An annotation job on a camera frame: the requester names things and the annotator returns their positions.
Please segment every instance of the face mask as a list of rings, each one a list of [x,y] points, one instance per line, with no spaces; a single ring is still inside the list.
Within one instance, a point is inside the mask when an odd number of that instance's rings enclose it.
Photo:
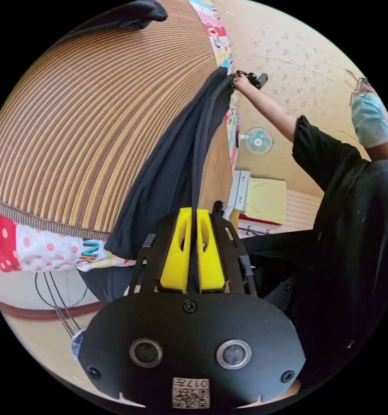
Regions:
[[[360,144],[371,148],[388,141],[388,123],[383,104],[374,94],[356,95],[351,105],[352,121]]]

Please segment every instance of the person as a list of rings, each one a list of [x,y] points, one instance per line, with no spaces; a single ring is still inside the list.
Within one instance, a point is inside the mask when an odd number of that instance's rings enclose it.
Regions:
[[[259,297],[284,287],[282,307],[306,356],[300,390],[316,388],[363,347],[388,307],[388,113],[361,79],[350,106],[368,161],[244,75],[234,87],[293,144],[295,162],[324,192],[312,230],[242,240]]]

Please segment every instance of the hand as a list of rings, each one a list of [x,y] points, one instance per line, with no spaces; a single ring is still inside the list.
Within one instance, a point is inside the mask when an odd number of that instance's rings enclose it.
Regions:
[[[254,86],[247,79],[247,76],[244,74],[241,74],[240,78],[234,78],[234,87],[242,94],[245,94],[248,90],[254,88]]]

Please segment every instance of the black cloth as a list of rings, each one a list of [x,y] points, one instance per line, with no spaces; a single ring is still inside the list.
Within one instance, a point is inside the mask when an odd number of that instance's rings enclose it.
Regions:
[[[105,249],[136,259],[156,223],[180,208],[196,212],[211,139],[227,113],[233,76],[219,67],[178,114],[140,170]]]
[[[78,273],[87,288],[104,306],[106,306],[112,301],[123,297],[130,285],[134,268],[134,266],[107,267],[93,268],[89,271],[81,271],[78,269]],[[138,284],[141,283],[142,278],[143,268]]]
[[[307,358],[299,375],[307,388],[347,364],[388,307],[388,161],[364,160],[304,116],[293,157],[325,192],[314,229],[243,242],[262,290],[264,279],[283,282],[282,290],[294,277],[293,290],[273,301],[292,295],[286,314]],[[271,288],[266,283],[260,296]]]
[[[76,27],[56,44],[75,36],[103,29],[140,30],[152,21],[163,22],[168,18],[167,11],[155,0],[136,0],[109,10],[94,19]]]

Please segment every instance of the label sticker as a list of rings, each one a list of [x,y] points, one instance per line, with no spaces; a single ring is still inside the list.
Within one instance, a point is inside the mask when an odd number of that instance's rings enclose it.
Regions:
[[[172,382],[172,407],[182,409],[206,409],[210,407],[208,379],[175,377]]]

